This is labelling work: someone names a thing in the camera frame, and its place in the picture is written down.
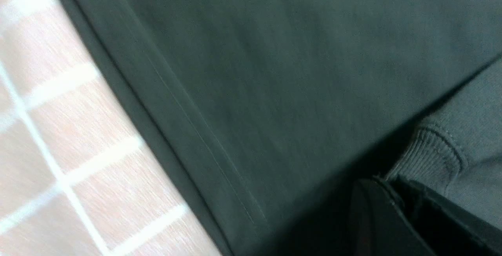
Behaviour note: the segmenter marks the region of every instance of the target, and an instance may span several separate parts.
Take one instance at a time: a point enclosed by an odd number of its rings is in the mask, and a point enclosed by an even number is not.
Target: white grout line
[[[52,156],[50,153],[48,147],[45,145],[45,142],[43,141],[38,129],[36,129],[35,124],[31,120],[30,116],[27,113],[27,110],[24,106],[23,99],[21,99],[20,95],[16,91],[16,88],[14,84],[12,83],[9,75],[7,74],[7,71],[5,70],[3,64],[0,62],[0,77],[2,78],[2,81],[5,84],[5,87],[11,94],[12,100],[14,101],[16,111],[19,115],[20,120],[26,125],[28,131],[30,132],[30,135],[32,136],[34,142],[36,143],[37,147],[39,148],[40,152],[42,153],[43,158],[45,158],[45,161],[47,162],[47,165],[49,166],[49,169],[51,170],[52,174],[56,177],[57,181],[64,181],[64,174],[61,171],[61,168],[57,165],[57,162],[55,158]],[[70,203],[72,204],[73,208],[77,212],[77,215],[80,217],[82,220],[84,226],[86,227],[87,231],[89,232],[90,236],[94,240],[95,244],[97,245],[97,248],[100,250],[100,252],[103,255],[108,255],[109,250],[108,247],[106,246],[106,243],[104,242],[103,238],[101,235],[99,235],[99,232],[97,231],[96,227],[90,220],[89,216],[87,216],[82,204],[77,198],[77,195],[73,192],[72,188],[68,184],[63,184],[60,183],[64,193],[67,195],[68,199],[70,200]]]
[[[70,185],[77,184],[95,172],[99,172],[108,165],[120,161],[125,156],[136,152],[143,144],[143,138],[141,138],[139,134],[138,136],[126,138],[104,152],[91,158],[78,169],[66,174],[65,179],[67,179]]]
[[[165,213],[163,216],[153,221],[141,231],[118,245],[111,251],[113,256],[123,256],[131,253],[145,242],[162,232],[166,227],[180,219],[189,211],[187,204],[181,204]]]
[[[59,183],[68,184],[70,186],[76,185],[85,178],[88,178],[92,174],[104,169],[108,165],[120,161],[128,154],[136,152],[144,143],[143,138],[139,135],[125,138],[116,145],[113,145],[104,152],[89,159],[87,162],[82,164],[80,168],[66,174],[66,176],[64,176],[62,181]],[[38,210],[46,206],[62,191],[62,187],[56,183],[38,197],[35,197],[25,205],[18,208],[14,213],[11,213],[7,218],[0,220],[0,235],[17,226],[25,218],[28,218],[38,212]]]
[[[24,96],[27,109],[31,110],[61,94],[72,91],[79,86],[98,77],[99,71],[93,62],[77,65],[33,88]]]
[[[0,221],[0,234],[6,233],[13,227],[17,226],[22,220],[34,215],[40,208],[43,208],[49,202],[61,193],[61,187],[57,184],[45,190],[38,197],[30,200],[25,205],[21,206],[7,218]]]
[[[58,3],[59,0],[9,0],[0,7],[0,34],[24,17]]]

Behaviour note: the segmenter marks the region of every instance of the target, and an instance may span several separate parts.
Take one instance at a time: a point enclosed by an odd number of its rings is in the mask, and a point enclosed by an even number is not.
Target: dark gray fabric
[[[419,181],[502,229],[502,62],[425,118],[389,179]]]
[[[174,152],[153,149],[186,170],[204,201],[190,206],[238,255],[343,188],[366,150],[502,51],[502,0],[74,1],[94,34],[76,22],[80,33],[113,63],[95,57],[99,68],[130,88],[114,92],[140,131],[131,106],[149,115],[165,140],[143,131],[147,143]]]

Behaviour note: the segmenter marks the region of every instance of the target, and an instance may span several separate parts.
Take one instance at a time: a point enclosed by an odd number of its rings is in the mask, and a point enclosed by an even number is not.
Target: ribbed cuff
[[[441,133],[436,129],[421,127],[386,179],[393,180],[401,176],[445,194],[447,185],[459,171],[460,161]]]

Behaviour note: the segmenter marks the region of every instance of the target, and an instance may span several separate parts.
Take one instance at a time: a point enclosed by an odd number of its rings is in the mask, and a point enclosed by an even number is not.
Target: stitching
[[[128,9],[129,13],[131,13],[131,15],[133,17],[136,17],[136,22],[137,22],[137,25],[141,28],[140,32],[142,34],[146,34],[146,31],[145,31],[145,28],[143,27],[143,25],[141,25],[141,23],[138,21],[137,19],[137,16],[135,15],[135,13],[131,10],[130,6],[126,6],[126,9]],[[135,42],[138,42],[138,39],[135,37],[135,35],[132,32],[131,28],[130,27],[127,27],[127,29],[129,30],[129,35],[133,38],[133,40]],[[157,50],[158,52],[158,48],[156,47],[155,44],[152,44],[155,49]],[[237,194],[237,191],[235,190],[235,187],[233,186],[233,184],[231,183],[230,179],[228,179],[228,176],[225,174],[224,170],[221,168],[221,165],[219,164],[219,162],[217,161],[217,159],[215,158],[215,155],[213,154],[211,148],[208,146],[208,144],[206,143],[206,141],[202,138],[202,136],[200,135],[199,131],[197,131],[195,125],[193,124],[192,120],[190,120],[190,117],[187,115],[185,109],[183,108],[183,106],[181,106],[181,104],[179,103],[178,99],[176,98],[176,96],[173,94],[173,92],[171,91],[171,89],[169,88],[169,86],[167,85],[167,83],[164,81],[164,79],[162,78],[162,76],[160,75],[160,73],[158,72],[158,70],[156,69],[154,63],[152,62],[151,58],[149,57],[148,54],[145,53],[145,56],[147,57],[148,61],[150,62],[153,70],[155,71],[155,73],[158,75],[158,78],[162,81],[163,85],[165,86],[165,88],[169,91],[169,93],[171,94],[171,96],[174,98],[174,100],[176,101],[176,104],[178,104],[178,106],[181,108],[181,110],[183,111],[183,114],[185,115],[185,117],[187,118],[188,122],[190,123],[190,126],[192,126],[192,128],[194,129],[194,131],[197,133],[197,136],[199,136],[200,140],[204,143],[204,145],[206,146],[206,148],[208,149],[209,153],[211,154],[211,157],[213,158],[213,161],[216,163],[216,165],[218,166],[219,170],[221,171],[221,174],[223,174],[225,180],[227,181],[227,183],[230,185],[233,193],[235,194],[235,196],[237,197],[237,200],[239,201],[239,203],[241,204],[242,208],[244,209],[244,211],[246,212],[246,215],[249,217],[249,220],[251,221],[251,223],[256,227],[256,224],[253,220],[253,218],[251,217],[249,211],[247,210],[246,206],[244,206],[244,203],[242,202],[242,199],[239,197],[239,195]],[[167,60],[163,57],[163,56],[160,56],[160,58],[163,60],[163,62],[168,66],[170,67],[169,63],[167,62]],[[181,86],[181,90],[187,95],[188,99],[191,101],[191,98],[190,96],[188,95],[188,93],[186,92],[186,90],[183,88],[183,86]],[[197,111],[199,112],[199,114],[201,115],[202,119],[204,122],[206,122],[206,120],[204,119],[204,117],[202,116],[202,114],[200,113],[200,111],[197,109]],[[229,162],[231,163],[231,165],[233,166],[233,168],[235,169],[235,165],[233,164],[233,162],[231,160],[229,160]],[[240,176],[240,174],[236,171],[237,175],[240,177],[241,179],[241,183],[242,183],[242,176]],[[246,187],[244,185],[242,185],[246,192],[249,193],[249,195],[251,197],[253,197],[253,194],[251,194],[251,192],[246,189]]]
[[[441,157],[441,160],[443,161],[443,164],[445,165],[446,170],[450,173],[448,183],[446,184],[446,186],[443,190],[444,196],[447,197],[451,183],[457,179],[457,177],[459,176],[459,174],[461,173],[461,171],[463,169],[460,154],[457,152],[457,150],[455,149],[455,147],[453,145],[450,145],[450,143],[445,139],[445,137],[443,137],[443,135],[437,129],[434,129],[434,128],[430,127],[429,125],[421,126],[420,129],[423,129],[424,131],[428,131],[428,132],[434,134],[434,136],[437,136],[437,138],[441,139],[441,141],[446,145],[446,147],[448,147],[448,149],[450,149],[453,152],[455,158],[457,158],[457,159],[455,159],[455,162],[457,162],[459,170],[456,171],[454,168],[448,169],[448,167],[447,167],[448,163],[447,163],[447,159],[445,158],[445,156],[443,154],[441,154],[441,152],[439,151],[439,149],[437,149],[437,147],[433,148],[434,151],[436,152],[436,154],[438,154]]]

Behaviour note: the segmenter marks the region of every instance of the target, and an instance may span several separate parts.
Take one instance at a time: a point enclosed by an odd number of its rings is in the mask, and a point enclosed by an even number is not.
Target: seam
[[[136,14],[132,11],[131,7],[129,6],[129,3],[127,2],[127,0],[123,0],[123,2],[125,4],[127,4],[127,9],[129,11],[129,13],[135,18],[135,21],[137,23],[137,25],[140,27],[140,33],[145,35],[146,34],[146,31],[145,31],[145,28],[143,27],[143,25],[139,22]],[[133,35],[133,33],[131,33],[131,29],[129,27],[127,27],[127,29],[129,30],[129,35],[131,36],[131,38],[133,38],[133,40],[137,41],[137,39],[135,38],[135,36]],[[150,42],[152,44],[152,46],[155,47],[156,50],[158,50],[158,48],[156,47],[155,44],[153,44],[152,42]],[[225,174],[224,170],[221,168],[221,165],[219,164],[219,162],[217,161],[215,155],[213,154],[211,148],[208,146],[208,144],[206,143],[206,141],[202,138],[202,136],[200,135],[199,131],[197,130],[197,128],[195,127],[195,125],[193,124],[192,120],[190,120],[190,117],[188,116],[188,114],[186,113],[185,109],[183,108],[183,106],[179,103],[178,99],[176,98],[176,96],[174,95],[174,93],[172,92],[171,88],[167,85],[167,83],[165,82],[164,78],[160,75],[160,73],[158,72],[158,70],[156,69],[154,63],[152,62],[152,59],[149,57],[148,54],[145,53],[145,56],[147,57],[147,59],[149,60],[153,70],[155,71],[155,73],[158,75],[158,78],[162,81],[164,87],[169,91],[169,93],[171,94],[171,96],[174,98],[174,100],[176,101],[176,104],[178,104],[179,108],[182,110],[183,114],[185,115],[185,117],[187,118],[188,122],[190,123],[190,126],[192,126],[192,128],[194,129],[194,131],[197,133],[197,136],[199,136],[200,140],[202,141],[202,143],[204,143],[204,145],[206,146],[206,149],[208,149],[209,153],[211,154],[211,157],[213,158],[213,161],[215,162],[215,164],[218,166],[218,169],[220,170],[221,174],[223,174],[225,180],[227,181],[227,183],[229,184],[229,186],[231,187],[233,193],[235,194],[235,196],[237,197],[237,200],[239,201],[239,203],[241,204],[242,208],[244,209],[244,211],[246,212],[246,215],[248,216],[249,220],[251,221],[251,223],[256,227],[256,224],[253,220],[253,218],[251,217],[251,214],[249,213],[249,211],[247,210],[246,206],[244,205],[244,203],[242,202],[242,199],[239,197],[239,195],[237,194],[237,191],[235,190],[235,187],[233,186],[233,184],[231,183],[230,179],[228,179],[228,176]],[[169,67],[169,63],[167,63],[167,60],[163,57],[163,56],[160,56],[160,58],[163,60],[163,62]],[[190,96],[188,95],[188,93],[186,92],[186,90],[183,88],[182,85],[181,86],[181,90],[185,93],[185,95],[188,97],[188,99],[192,102],[193,104],[193,101],[192,99],[190,98]],[[203,121],[206,123],[206,120],[204,119],[204,117],[202,116],[202,114],[200,113],[200,111],[197,109],[197,111],[199,112],[201,118],[203,119]],[[230,160],[229,161],[231,163],[231,165],[233,166],[233,168],[235,169],[235,165],[233,164],[233,162]],[[240,176],[240,174],[236,171],[238,177],[240,177],[240,181],[242,183],[242,176]],[[244,184],[242,184],[242,187],[244,188],[244,190],[246,190],[246,192],[250,195],[250,196],[253,196],[250,192],[250,190],[248,190]]]
[[[446,144],[448,146],[450,146],[450,148],[455,152],[455,156],[457,156],[459,162],[461,163],[460,171],[464,170],[467,166],[472,164],[469,156],[466,155],[466,151],[464,151],[464,148],[462,147],[462,145],[457,141],[456,138],[454,138],[452,136],[452,134],[447,129],[445,129],[443,126],[441,126],[437,122],[428,122],[428,124],[430,126],[437,128],[438,133],[439,133],[439,131],[443,131],[451,139],[451,143],[450,143],[445,138],[443,138],[443,140],[446,142]]]
[[[448,149],[451,150],[453,152],[453,155],[455,156],[455,163],[458,165],[459,169],[457,171],[453,170],[453,169],[450,171],[451,172],[450,179],[449,179],[448,183],[446,184],[446,186],[445,186],[445,188],[444,188],[444,190],[442,192],[445,197],[448,197],[450,186],[457,179],[457,177],[459,176],[459,174],[464,169],[464,166],[462,164],[463,163],[462,162],[462,157],[461,157],[462,154],[459,153],[458,150],[455,148],[455,145],[452,145],[450,142],[448,142],[448,140],[440,132],[440,131],[445,131],[445,130],[443,128],[439,127],[434,122],[431,122],[430,124],[428,124],[426,126],[421,126],[420,129],[428,131],[428,132],[434,134],[434,136],[437,136],[437,138],[441,139],[441,141],[445,144],[445,146],[448,147]],[[439,152],[439,150],[437,149],[437,147],[434,147],[434,151],[439,156],[441,156],[441,160],[443,161],[444,165],[446,166],[447,165],[447,161],[446,161],[446,158],[444,157],[444,155]]]

